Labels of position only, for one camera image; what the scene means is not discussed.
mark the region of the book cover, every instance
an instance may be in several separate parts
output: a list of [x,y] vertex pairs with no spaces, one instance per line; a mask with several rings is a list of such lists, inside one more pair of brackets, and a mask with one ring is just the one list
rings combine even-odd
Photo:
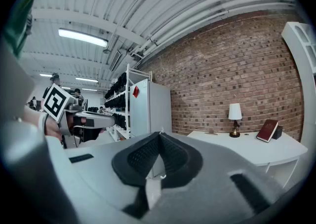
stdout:
[[260,129],[257,139],[268,143],[271,140],[272,135],[274,134],[275,130],[277,129],[278,121],[267,119],[265,124],[263,124],[262,128]]

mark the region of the table lamp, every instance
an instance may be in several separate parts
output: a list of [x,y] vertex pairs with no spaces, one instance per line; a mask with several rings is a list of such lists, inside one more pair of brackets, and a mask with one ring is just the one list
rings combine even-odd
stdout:
[[237,138],[240,136],[240,133],[237,132],[236,128],[239,127],[236,120],[242,119],[241,110],[239,103],[230,104],[229,105],[229,116],[228,119],[234,120],[234,130],[233,132],[229,133],[230,137]]

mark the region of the green shirt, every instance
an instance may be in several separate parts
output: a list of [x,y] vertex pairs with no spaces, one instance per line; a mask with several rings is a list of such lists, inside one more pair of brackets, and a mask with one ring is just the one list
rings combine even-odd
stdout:
[[8,49],[17,58],[20,57],[26,38],[30,34],[33,2],[34,0],[17,0],[3,27],[2,35],[8,45]]

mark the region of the refrigerator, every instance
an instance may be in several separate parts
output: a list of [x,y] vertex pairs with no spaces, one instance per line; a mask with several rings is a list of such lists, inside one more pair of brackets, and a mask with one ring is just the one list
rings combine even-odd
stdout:
[[[162,129],[164,132],[171,132],[171,96],[168,87],[145,79],[131,86],[129,95],[131,137]],[[148,177],[153,178],[159,175],[164,175],[164,164],[160,155]]]

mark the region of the white lampshade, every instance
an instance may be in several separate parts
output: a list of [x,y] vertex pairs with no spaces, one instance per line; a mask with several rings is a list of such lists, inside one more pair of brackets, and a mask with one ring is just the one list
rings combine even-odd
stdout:
[[239,103],[229,105],[229,116],[228,119],[242,119],[241,110]]

